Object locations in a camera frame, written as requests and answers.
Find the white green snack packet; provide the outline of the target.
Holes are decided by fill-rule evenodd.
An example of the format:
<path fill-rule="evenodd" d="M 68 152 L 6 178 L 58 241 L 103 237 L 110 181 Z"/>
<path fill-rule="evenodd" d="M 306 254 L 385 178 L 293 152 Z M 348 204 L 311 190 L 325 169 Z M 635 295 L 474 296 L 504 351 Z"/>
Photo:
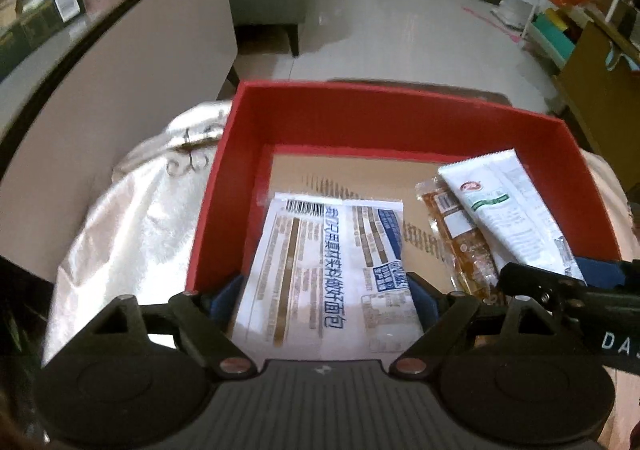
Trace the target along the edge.
<path fill-rule="evenodd" d="M 498 269 L 509 262 L 584 280 L 570 244 L 514 150 L 438 168 L 483 234 Z"/>

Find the white blue bread package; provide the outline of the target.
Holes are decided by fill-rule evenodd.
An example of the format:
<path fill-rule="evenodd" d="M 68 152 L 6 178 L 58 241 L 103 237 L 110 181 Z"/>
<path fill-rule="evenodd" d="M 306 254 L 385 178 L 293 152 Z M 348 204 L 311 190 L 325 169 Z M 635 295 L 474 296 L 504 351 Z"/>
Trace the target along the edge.
<path fill-rule="evenodd" d="M 401 201 L 273 195 L 231 324 L 256 363 L 378 360 L 423 334 L 402 263 Z"/>

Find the clear brown pastry package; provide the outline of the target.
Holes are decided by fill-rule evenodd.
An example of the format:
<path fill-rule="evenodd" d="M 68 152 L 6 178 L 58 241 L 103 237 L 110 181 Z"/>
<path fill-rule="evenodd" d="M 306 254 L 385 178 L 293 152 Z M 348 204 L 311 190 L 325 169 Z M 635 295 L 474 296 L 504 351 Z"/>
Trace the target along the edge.
<path fill-rule="evenodd" d="M 444 244 L 444 258 L 457 291 L 489 306 L 506 303 L 498 291 L 498 270 L 483 233 L 440 176 L 420 182 L 416 195 L 424 202 L 430 227 Z"/>

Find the wooden cabinet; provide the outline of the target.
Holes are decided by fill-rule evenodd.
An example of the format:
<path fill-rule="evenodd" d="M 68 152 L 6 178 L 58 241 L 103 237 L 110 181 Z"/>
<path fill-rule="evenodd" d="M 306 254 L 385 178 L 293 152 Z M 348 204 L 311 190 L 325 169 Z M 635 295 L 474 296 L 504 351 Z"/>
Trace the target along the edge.
<path fill-rule="evenodd" d="M 639 188 L 639 50 L 616 30 L 589 22 L 555 77 L 590 150 L 625 192 Z"/>

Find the red cardboard box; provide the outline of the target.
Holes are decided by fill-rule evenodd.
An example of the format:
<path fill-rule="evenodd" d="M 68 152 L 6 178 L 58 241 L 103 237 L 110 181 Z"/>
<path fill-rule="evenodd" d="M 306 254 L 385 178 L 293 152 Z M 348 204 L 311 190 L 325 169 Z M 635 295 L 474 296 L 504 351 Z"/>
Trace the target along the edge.
<path fill-rule="evenodd" d="M 514 150 L 579 257 L 620 259 L 603 199 L 559 119 L 427 91 L 252 81 L 235 95 L 216 150 L 186 285 L 215 293 L 250 271 L 274 193 L 405 205 L 405 267 L 450 284 L 416 184 L 439 166 Z"/>

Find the beige coffee table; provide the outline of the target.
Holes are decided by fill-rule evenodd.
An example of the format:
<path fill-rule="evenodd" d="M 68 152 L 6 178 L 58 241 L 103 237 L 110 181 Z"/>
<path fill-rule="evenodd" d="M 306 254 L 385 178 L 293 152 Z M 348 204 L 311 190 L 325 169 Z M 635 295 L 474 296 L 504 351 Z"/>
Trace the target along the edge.
<path fill-rule="evenodd" d="M 87 0 L 1 85 L 1 256 L 53 281 L 115 164 L 213 100 L 238 54 L 229 0 Z"/>

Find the dark green box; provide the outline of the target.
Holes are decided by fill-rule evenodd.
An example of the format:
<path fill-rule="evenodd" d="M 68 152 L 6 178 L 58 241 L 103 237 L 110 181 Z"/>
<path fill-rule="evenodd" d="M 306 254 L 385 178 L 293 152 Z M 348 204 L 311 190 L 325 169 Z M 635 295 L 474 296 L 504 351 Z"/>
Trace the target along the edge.
<path fill-rule="evenodd" d="M 1 80 L 25 58 L 86 13 L 84 0 L 42 0 L 1 32 Z"/>

